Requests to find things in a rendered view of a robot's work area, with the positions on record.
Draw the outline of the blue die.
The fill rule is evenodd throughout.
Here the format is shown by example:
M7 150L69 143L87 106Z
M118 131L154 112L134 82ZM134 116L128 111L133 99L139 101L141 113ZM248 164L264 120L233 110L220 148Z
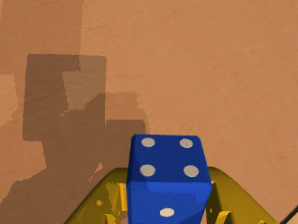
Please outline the blue die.
M131 137L126 181L128 224L200 224L211 189L198 136Z

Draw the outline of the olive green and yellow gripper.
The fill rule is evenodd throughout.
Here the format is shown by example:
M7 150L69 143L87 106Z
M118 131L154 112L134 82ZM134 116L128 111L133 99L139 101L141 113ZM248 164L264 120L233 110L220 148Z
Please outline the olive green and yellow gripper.
M208 166L212 189L206 205L207 224L278 224L236 181ZM128 168L110 171L63 224L120 224L127 211Z

